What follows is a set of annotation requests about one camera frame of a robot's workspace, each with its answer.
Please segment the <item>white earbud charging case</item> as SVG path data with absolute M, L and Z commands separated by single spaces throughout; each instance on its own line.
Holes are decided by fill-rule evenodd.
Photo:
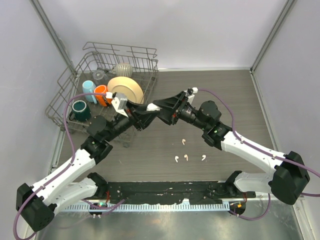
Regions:
M 157 106 L 157 105 L 155 105 L 155 104 L 153 104 L 153 103 L 150 103 L 150 104 L 147 105 L 146 110 L 147 110 L 148 112 L 151 112 L 151 111 L 160 111 L 160 110 L 161 110 L 161 107 L 159 107 L 159 106 Z

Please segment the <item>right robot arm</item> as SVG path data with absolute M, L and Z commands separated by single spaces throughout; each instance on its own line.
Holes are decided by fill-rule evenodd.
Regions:
M 212 100 L 195 109 L 192 101 L 197 91 L 188 89 L 170 98 L 154 100 L 147 110 L 159 111 L 158 117 L 167 125 L 182 120 L 201 129 L 202 138 L 210 147 L 239 156 L 263 170 L 263 173 L 235 171 L 225 186 L 230 197 L 236 198 L 243 192 L 262 192 L 294 205 L 310 181 L 302 157 L 294 151 L 285 154 L 266 148 L 239 135 L 234 126 L 220 121 L 222 114 Z

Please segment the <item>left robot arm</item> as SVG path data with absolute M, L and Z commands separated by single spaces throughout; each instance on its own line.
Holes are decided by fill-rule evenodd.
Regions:
M 144 130 L 159 116 L 161 108 L 153 103 L 135 104 L 130 101 L 119 106 L 111 121 L 102 115 L 94 116 L 87 128 L 88 138 L 62 166 L 42 180 L 27 185 L 23 183 L 16 192 L 17 217 L 22 217 L 34 232 L 41 231 L 64 208 L 79 200 L 93 197 L 102 199 L 107 192 L 107 182 L 97 173 L 91 173 L 80 183 L 69 186 L 82 173 L 100 163 L 111 152 L 110 141 L 131 127 Z

